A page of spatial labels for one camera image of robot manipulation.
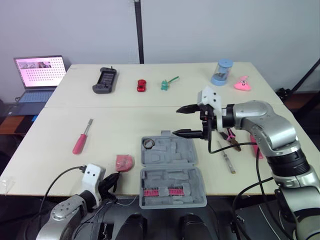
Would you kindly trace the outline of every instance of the gray tool case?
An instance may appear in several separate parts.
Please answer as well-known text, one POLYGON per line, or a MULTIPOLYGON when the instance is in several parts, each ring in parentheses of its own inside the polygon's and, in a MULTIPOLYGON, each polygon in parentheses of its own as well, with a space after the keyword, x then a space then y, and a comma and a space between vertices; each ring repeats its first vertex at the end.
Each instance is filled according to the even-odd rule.
POLYGON ((139 205, 142 209, 198 208, 207 205, 205 185, 198 168, 197 153, 192 139, 161 131, 161 136, 141 139, 139 205), (151 149, 144 147, 145 139, 152 139, 151 149), (170 195, 176 189, 184 195, 170 195), (145 196, 145 190, 158 196, 145 196))

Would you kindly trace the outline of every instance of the laptop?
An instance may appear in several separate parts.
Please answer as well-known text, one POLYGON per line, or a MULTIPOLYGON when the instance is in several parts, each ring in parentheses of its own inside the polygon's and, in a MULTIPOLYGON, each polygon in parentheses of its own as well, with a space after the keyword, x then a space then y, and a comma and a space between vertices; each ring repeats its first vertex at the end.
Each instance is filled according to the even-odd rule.
POLYGON ((9 116, 38 115, 66 74, 64 60, 57 56, 15 57, 25 92, 9 116))

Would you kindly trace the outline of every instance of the screwdriver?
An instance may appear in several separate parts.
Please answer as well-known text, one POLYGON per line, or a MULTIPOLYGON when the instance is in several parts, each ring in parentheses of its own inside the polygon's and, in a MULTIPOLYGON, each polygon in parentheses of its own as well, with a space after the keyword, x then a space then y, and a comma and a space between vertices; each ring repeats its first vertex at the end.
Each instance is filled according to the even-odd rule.
POLYGON ((84 130, 84 133, 81 134, 78 141, 76 141, 76 144, 74 145, 74 148, 72 150, 73 154, 80 154, 82 152, 82 149, 84 148, 85 143, 86 143, 87 134, 88 134, 89 128, 92 124, 92 121, 93 121, 93 119, 90 118, 88 125, 86 126, 86 128, 84 130))
MULTIPOLYGON (((217 142, 218 142, 219 147, 222 149, 221 143, 220 143, 219 141, 217 141, 217 142)), ((232 166, 232 163, 231 163, 228 155, 227 155, 227 154, 225 153, 225 151, 223 151, 223 150, 222 150, 222 153, 223 153, 224 160, 226 161, 226 164, 228 164, 228 167, 229 167, 229 169, 230 169, 230 172, 231 172, 232 174, 235 174, 236 171, 235 171, 235 169, 234 169, 234 166, 232 166)))

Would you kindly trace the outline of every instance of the white table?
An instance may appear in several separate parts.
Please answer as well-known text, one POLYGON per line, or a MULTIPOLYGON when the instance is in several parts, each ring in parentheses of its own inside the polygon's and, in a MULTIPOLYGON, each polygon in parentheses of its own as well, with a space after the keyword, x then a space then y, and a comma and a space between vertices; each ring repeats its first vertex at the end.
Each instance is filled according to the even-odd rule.
POLYGON ((217 63, 181 64, 114 64, 118 72, 114 92, 96 94, 92 86, 98 82, 100 68, 111 65, 74 64, 54 91, 46 107, 176 107, 196 103, 197 94, 205 86, 215 87, 222 96, 222 105, 262 100, 283 104, 272 88, 250 62, 235 62, 228 83, 214 86, 210 79, 217 63), (248 75, 250 92, 235 90, 238 78, 248 75), (176 76, 168 91, 161 82, 176 76), (146 92, 137 92, 137 81, 146 80, 146 92))
MULTIPOLYGON (((287 118, 296 128, 307 160, 320 176, 320 153, 294 119, 288 109, 275 104, 277 114, 287 118)), ((175 113, 177 107, 46 107, 36 119, 19 148, 9 162, 0 180, 11 179, 14 184, 10 195, 43 195, 53 179, 67 168, 93 163, 106 168, 106 175, 115 172, 116 155, 130 154, 135 166, 123 173, 118 183, 118 194, 139 194, 141 165, 141 138, 160 135, 161 130, 175 131, 191 128, 200 130, 199 113, 175 113), (89 118, 93 118, 88 138, 80 155, 72 149, 89 118)), ((238 142, 248 142, 249 133, 235 132, 238 142)), ((217 149, 216 139, 226 142, 213 132, 212 149, 217 149)), ((258 181, 252 146, 242 146, 242 151, 228 149, 236 174, 229 172, 221 153, 209 154, 208 142, 194 140, 198 164, 208 195, 235 195, 258 181)), ((260 160, 262 179, 271 176, 266 159, 260 160)), ((74 170, 59 179, 50 191, 52 196, 69 196, 78 193, 82 173, 74 170)), ((272 194, 277 186, 265 184, 265 192, 272 194)), ((248 194, 261 194, 258 187, 248 194)))

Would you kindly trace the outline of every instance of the pliers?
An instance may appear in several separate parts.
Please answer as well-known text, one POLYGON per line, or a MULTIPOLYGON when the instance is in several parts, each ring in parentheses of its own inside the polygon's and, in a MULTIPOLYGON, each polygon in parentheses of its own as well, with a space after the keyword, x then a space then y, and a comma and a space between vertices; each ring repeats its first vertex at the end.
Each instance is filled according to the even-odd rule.
MULTIPOLYGON (((236 140, 236 135, 231 131, 231 128, 227 128, 227 134, 225 132, 219 132, 220 135, 223 137, 224 140, 228 141, 231 145, 239 144, 236 140)), ((235 150, 238 152, 241 151, 240 146, 235 146, 235 150)))

